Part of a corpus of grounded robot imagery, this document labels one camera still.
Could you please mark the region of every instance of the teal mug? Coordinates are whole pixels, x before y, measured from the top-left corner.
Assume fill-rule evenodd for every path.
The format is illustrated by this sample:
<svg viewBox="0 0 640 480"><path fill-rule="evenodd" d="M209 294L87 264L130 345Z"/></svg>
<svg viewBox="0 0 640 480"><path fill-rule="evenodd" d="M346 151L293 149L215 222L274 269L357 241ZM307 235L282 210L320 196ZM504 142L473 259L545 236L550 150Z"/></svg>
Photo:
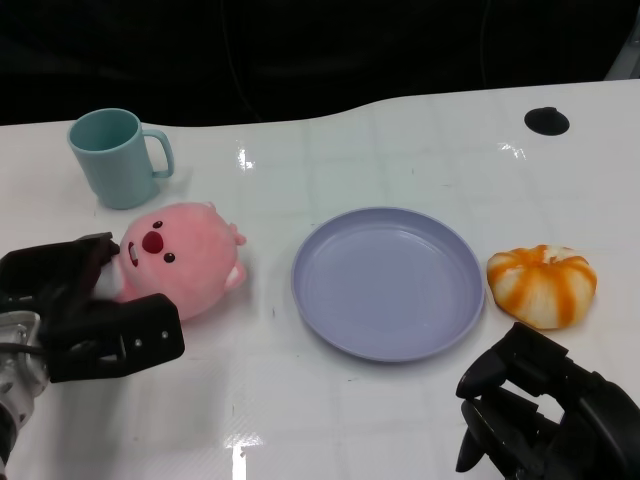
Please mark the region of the teal mug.
<svg viewBox="0 0 640 480"><path fill-rule="evenodd" d="M160 140L167 169L154 172L144 137ZM133 113L105 108L80 117L67 140L91 189L107 207L124 210L143 204L158 193L156 178L173 175L173 152L160 130L142 130Z"/></svg>

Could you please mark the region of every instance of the pumpkin-shaped bun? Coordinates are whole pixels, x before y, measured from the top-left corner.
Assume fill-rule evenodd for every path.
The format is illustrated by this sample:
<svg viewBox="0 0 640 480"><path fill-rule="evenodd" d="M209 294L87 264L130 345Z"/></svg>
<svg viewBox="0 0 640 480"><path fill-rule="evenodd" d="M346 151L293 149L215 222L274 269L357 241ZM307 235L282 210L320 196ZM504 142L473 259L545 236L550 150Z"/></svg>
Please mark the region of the pumpkin-shaped bun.
<svg viewBox="0 0 640 480"><path fill-rule="evenodd" d="M535 328L565 328L584 318L596 272L570 248L538 245L496 253L487 280L500 308Z"/></svg>

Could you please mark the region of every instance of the mug handle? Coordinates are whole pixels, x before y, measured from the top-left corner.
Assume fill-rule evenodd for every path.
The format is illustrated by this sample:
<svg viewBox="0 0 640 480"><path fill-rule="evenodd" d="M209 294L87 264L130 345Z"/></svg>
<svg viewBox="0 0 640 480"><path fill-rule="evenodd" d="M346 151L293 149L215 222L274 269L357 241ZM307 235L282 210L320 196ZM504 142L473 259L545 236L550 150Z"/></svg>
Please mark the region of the mug handle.
<svg viewBox="0 0 640 480"><path fill-rule="evenodd" d="M167 169L161 170L159 172L153 172L153 178L168 178L173 175L173 151L171 150L171 144L169 143L169 139L160 130L143 130L142 135L145 137L155 137L160 140L162 144L162 148L164 149L164 154L167 156Z"/></svg>

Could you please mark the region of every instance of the table surface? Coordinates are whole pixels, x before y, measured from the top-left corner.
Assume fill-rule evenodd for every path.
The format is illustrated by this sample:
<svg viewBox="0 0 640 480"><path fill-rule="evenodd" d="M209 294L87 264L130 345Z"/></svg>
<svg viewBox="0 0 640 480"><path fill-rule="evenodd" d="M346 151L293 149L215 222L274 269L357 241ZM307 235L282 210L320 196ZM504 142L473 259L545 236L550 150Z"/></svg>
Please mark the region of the table surface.
<svg viewBox="0 0 640 480"><path fill-rule="evenodd" d="M554 106L567 133L529 131ZM213 201L249 242L250 280L184 326L178 360L129 378L50 385L9 461L23 480L497 479L454 472L465 424L456 384L512 320L487 289L455 348L404 365L343 354L300 320L289 272L319 223L364 206L442 220L481 264L540 243L596 269L579 326L549 336L640 400L640 82L407 97L339 115L215 128L160 127L176 158L141 208L101 207L66 144L70 122L0 128L0 252L112 231L179 201ZM153 162L164 161L149 141ZM543 412L559 409L543 398Z"/></svg>

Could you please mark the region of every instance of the pink plush toy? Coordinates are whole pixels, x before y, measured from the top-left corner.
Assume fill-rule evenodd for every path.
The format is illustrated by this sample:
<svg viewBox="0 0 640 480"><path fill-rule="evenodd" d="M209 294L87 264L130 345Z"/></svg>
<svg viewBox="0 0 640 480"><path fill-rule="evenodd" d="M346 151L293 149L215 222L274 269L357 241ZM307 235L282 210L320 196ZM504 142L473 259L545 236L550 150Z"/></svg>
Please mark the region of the pink plush toy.
<svg viewBox="0 0 640 480"><path fill-rule="evenodd" d="M245 280L236 245L246 241L211 203L161 208L129 226L94 296L126 302L163 293L187 320Z"/></svg>

